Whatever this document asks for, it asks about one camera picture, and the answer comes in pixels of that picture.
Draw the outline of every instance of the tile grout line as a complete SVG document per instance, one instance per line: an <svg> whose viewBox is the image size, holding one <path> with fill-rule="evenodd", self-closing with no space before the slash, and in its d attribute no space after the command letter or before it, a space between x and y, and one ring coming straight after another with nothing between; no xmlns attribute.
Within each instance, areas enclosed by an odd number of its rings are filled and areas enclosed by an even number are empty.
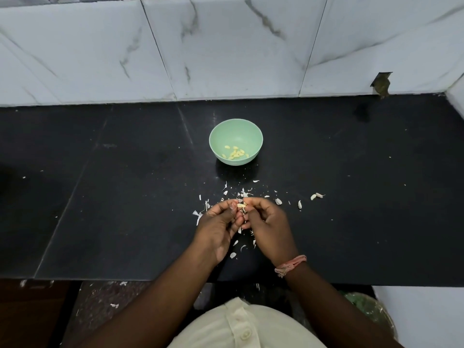
<svg viewBox="0 0 464 348"><path fill-rule="evenodd" d="M140 0L140 4L142 5L143 13L145 13L145 18L147 19L148 27L150 28L151 35L153 36L154 44L156 45L156 49L158 50L159 57L161 58L161 62L163 63L164 70L166 72L166 76L167 76L167 79L169 81L169 85L171 86L171 90L173 91L173 94L174 94L174 99L175 99L175 101L177 101L177 96L176 96L176 94L174 92L173 84L171 83L171 78L169 77L169 73L167 72L166 64L164 63L163 56L161 55L161 51L160 51L160 47L158 46L158 42L156 41L156 38L154 37L154 32L153 32L153 29L151 27L150 20L148 19L147 10L145 10L145 5L143 4L142 0Z"/></svg>
<svg viewBox="0 0 464 348"><path fill-rule="evenodd" d="M317 35L319 34L319 29L321 28L322 18L324 17L325 8L327 7L327 2L328 0L325 0L324 8L322 9L321 20L319 21L319 25L317 26L316 37L314 38L313 47L311 48L310 57L308 59L308 64L306 65L306 70L304 71L303 81L301 82L300 91L298 92L297 97L300 97L301 89L303 89L303 83L305 82L305 77L306 77L306 74L308 73L308 67L310 66L311 56L313 54L314 47L316 46Z"/></svg>
<svg viewBox="0 0 464 348"><path fill-rule="evenodd" d="M71 195L70 195L70 197L69 197L69 199L68 199L68 202L66 203L65 209L64 209L63 212L61 213L61 216L60 216L60 218L59 218L59 220L58 220L58 223L57 223L57 225L55 226L55 229L53 230L53 234L52 234L51 237L50 237L50 240L49 240L49 242L48 242L48 244L47 244L47 247L45 248L45 250L44 250L44 252L43 252L43 255L42 255L42 258L40 259L40 263L38 263L37 270L35 270L34 276L33 276L32 278L36 278L36 277L37 277L38 271L40 270L40 267L41 267L42 263L44 262L45 256L47 255L47 251L48 251L48 249L50 248L50 245L51 245L52 242L53 242L53 238L55 237L55 234L56 234L56 232L57 232L57 229L58 229L59 225L61 224L61 220L63 220L63 218L64 218L64 216L65 216L65 214L66 214L66 211L68 210L68 207L69 207L69 205L71 204L71 200L73 199L74 194L75 194L75 192L76 192L76 190L77 190L77 188L78 188L78 186L79 186L79 183L80 183L80 181L81 181L81 179L82 179L82 176L84 175L84 172L85 172L85 170L86 170L86 168L87 168L87 165L89 164L89 161L90 161L90 159L92 158L92 153L93 153L93 151L98 147L98 142L100 141L100 138L101 138L101 136L102 136L103 130L104 130L105 127L106 127L106 123L107 123L107 122L108 122L108 116L105 118L105 122L103 122L103 126L101 127L100 132L98 133L98 137L97 137L97 139L96 139L96 143L95 143L94 147L93 147L93 148L91 149L91 151L90 151L90 156L89 156L89 158L87 159L87 161L85 162L84 166L82 167L81 173L79 174L78 180L76 181L76 185L74 186L74 188L73 188L73 190L72 190L72 193L71 193Z"/></svg>

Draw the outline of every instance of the green bowl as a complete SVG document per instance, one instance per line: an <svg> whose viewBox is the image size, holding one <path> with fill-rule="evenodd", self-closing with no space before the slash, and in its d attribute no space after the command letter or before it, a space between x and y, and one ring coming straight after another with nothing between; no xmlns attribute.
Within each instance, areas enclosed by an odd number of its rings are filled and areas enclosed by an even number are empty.
<svg viewBox="0 0 464 348"><path fill-rule="evenodd" d="M263 146L263 133L253 122L233 118L223 121L213 128L209 135L209 146L216 157L225 164L231 166L240 166L253 160ZM245 151L249 157L243 155L233 160L229 160L233 147Z"/></svg>

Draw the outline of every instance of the right hand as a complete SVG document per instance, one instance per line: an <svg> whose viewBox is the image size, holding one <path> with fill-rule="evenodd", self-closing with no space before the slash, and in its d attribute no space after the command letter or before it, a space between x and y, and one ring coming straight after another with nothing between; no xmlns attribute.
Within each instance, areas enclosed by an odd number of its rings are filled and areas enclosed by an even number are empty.
<svg viewBox="0 0 464 348"><path fill-rule="evenodd" d="M246 223L242 229L253 229L256 244L275 267L299 255L287 215L265 198L244 198Z"/></svg>

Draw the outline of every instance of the cream shirt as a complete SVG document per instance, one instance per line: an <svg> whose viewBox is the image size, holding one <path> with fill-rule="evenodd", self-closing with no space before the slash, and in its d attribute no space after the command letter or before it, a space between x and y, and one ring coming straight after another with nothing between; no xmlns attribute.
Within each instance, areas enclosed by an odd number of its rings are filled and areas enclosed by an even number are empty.
<svg viewBox="0 0 464 348"><path fill-rule="evenodd" d="M194 320L168 348L325 348L280 311L230 300Z"/></svg>

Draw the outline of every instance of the person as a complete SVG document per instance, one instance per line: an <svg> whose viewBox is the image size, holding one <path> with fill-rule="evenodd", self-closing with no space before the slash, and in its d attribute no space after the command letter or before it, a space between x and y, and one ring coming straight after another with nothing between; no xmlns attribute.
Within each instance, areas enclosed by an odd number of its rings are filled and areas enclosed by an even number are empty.
<svg viewBox="0 0 464 348"><path fill-rule="evenodd" d="M301 255L281 208L268 199L244 198L243 214L237 211L238 202L229 199L212 206L200 218L194 239L182 255L79 347L402 347L306 262L284 278L318 339L289 316L236 298L206 312L172 340L240 227L253 229L256 244L276 268Z"/></svg>

